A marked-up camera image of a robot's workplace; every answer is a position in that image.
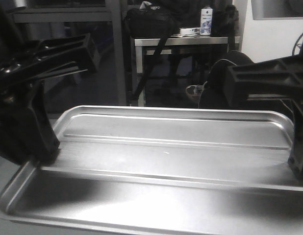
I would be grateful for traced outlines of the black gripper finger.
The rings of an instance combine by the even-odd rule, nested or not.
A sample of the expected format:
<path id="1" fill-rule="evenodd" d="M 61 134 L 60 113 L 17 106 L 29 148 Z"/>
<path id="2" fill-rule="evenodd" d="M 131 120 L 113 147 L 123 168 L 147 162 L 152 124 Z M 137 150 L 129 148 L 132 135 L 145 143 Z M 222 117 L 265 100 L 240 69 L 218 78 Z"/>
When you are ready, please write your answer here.
<path id="1" fill-rule="evenodd" d="M 45 109 L 43 82 L 0 92 L 1 157 L 17 165 L 31 159 L 52 163 L 59 144 Z"/>
<path id="2" fill-rule="evenodd" d="M 280 95 L 303 101 L 303 56 L 230 66 L 226 71 L 224 94 L 228 104 L 236 105 L 251 94 Z"/>
<path id="3" fill-rule="evenodd" d="M 26 42 L 0 59 L 0 86 L 15 86 L 70 72 L 97 72 L 100 55 L 90 34 Z"/>
<path id="4" fill-rule="evenodd" d="M 303 108 L 291 99 L 293 110 L 294 138 L 288 164 L 298 179 L 303 179 Z"/>

